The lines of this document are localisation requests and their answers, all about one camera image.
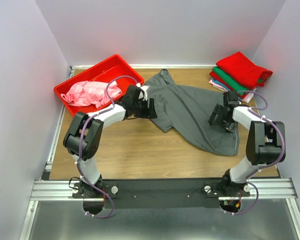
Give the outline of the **grey t-shirt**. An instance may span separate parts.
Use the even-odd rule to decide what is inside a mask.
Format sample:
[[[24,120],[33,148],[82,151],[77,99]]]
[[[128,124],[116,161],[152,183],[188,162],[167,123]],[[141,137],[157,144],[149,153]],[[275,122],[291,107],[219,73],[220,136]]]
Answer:
[[[157,117],[152,122],[164,133],[175,129],[188,143],[218,156],[236,156],[239,132],[227,132],[208,120],[217,104],[223,103],[220,92],[176,84],[166,69],[145,82],[149,98],[154,99]]]

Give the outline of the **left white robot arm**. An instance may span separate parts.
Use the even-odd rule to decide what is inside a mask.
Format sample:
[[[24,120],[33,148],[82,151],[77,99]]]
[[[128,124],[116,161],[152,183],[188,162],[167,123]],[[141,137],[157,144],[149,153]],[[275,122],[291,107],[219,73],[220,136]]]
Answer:
[[[77,112],[63,139],[63,146],[74,158],[83,191],[91,198],[99,194],[107,196],[102,190],[102,176],[95,161],[103,130],[131,116],[157,118],[154,99],[149,97],[147,86],[130,85],[123,97],[110,101],[110,106],[96,112]]]

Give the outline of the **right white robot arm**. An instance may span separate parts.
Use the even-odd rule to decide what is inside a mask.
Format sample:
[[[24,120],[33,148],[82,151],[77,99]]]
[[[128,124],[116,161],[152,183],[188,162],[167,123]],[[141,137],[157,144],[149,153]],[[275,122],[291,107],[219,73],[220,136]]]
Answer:
[[[285,159],[285,126],[241,104],[236,92],[187,86],[147,91],[150,116],[164,132],[175,129],[196,148],[232,157],[239,151],[238,125],[248,130],[244,158],[228,169],[219,183],[206,184],[207,194],[233,196],[249,188],[257,172]]]

